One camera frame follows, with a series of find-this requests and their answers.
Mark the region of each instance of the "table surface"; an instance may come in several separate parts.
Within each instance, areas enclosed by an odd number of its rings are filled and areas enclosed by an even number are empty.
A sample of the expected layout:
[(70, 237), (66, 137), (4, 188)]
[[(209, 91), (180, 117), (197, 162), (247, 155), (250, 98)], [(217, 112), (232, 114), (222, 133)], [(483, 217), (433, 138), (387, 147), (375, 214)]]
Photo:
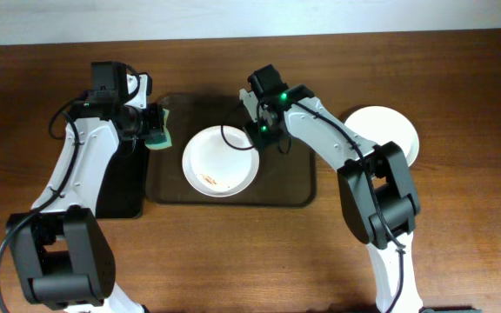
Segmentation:
[[(170, 92), (236, 95), (273, 63), (339, 115), (362, 105), (404, 113), (420, 135), (413, 260), (426, 306), (501, 312), (501, 30), (0, 47), (0, 242), (62, 148), (47, 122), (90, 87), (90, 62), (120, 60)], [(152, 312), (325, 311), (374, 303), (366, 248), (342, 218), (337, 178), (317, 161), (317, 198), (301, 210), (168, 206), (101, 221), (117, 282)], [(10, 254), (3, 293), (23, 299)]]

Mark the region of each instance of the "sponge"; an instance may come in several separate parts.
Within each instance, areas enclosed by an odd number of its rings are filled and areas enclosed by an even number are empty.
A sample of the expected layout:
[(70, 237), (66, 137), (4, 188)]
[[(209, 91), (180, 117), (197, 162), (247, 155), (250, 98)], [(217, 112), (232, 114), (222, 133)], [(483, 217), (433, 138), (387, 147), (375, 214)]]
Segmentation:
[(144, 140), (144, 144), (146, 148), (150, 150), (161, 150), (165, 148), (169, 148), (173, 143), (171, 142), (170, 132), (165, 128), (167, 124), (167, 117), (170, 115), (170, 111), (164, 109), (164, 133), (156, 135), (152, 138), (147, 138)]

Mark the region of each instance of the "black tray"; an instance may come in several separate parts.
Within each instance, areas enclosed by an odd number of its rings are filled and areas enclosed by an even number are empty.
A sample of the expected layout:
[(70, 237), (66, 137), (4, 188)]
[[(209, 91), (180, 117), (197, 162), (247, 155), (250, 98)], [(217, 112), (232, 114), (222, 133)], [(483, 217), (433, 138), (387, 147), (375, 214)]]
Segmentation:
[[(187, 182), (181, 165), (185, 146), (200, 130), (219, 125), (238, 103), (236, 97), (178, 94), (159, 101), (170, 111), (167, 129), (173, 146), (150, 153), (145, 189), (152, 202), (276, 207), (304, 207), (312, 202), (317, 189), (315, 154), (297, 139), (288, 155), (279, 153), (276, 145), (262, 152), (256, 178), (234, 196), (206, 196)], [(241, 128), (248, 121), (247, 112), (241, 109), (227, 125)]]

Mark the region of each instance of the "white plate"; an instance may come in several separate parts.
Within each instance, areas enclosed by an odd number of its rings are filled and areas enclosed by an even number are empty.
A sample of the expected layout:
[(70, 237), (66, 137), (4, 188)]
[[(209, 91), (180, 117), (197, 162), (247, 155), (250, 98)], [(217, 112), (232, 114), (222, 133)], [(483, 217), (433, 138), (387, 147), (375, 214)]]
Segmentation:
[[(236, 147), (251, 145), (246, 134), (224, 126), (225, 138)], [(190, 185), (207, 196), (233, 196), (243, 191), (258, 172), (258, 152), (228, 146), (219, 126), (196, 134), (183, 152), (183, 173)]]
[(407, 117), (396, 110), (381, 106), (362, 108), (353, 112), (344, 124), (379, 145), (393, 141), (404, 151), (409, 166), (417, 159), (417, 131)]

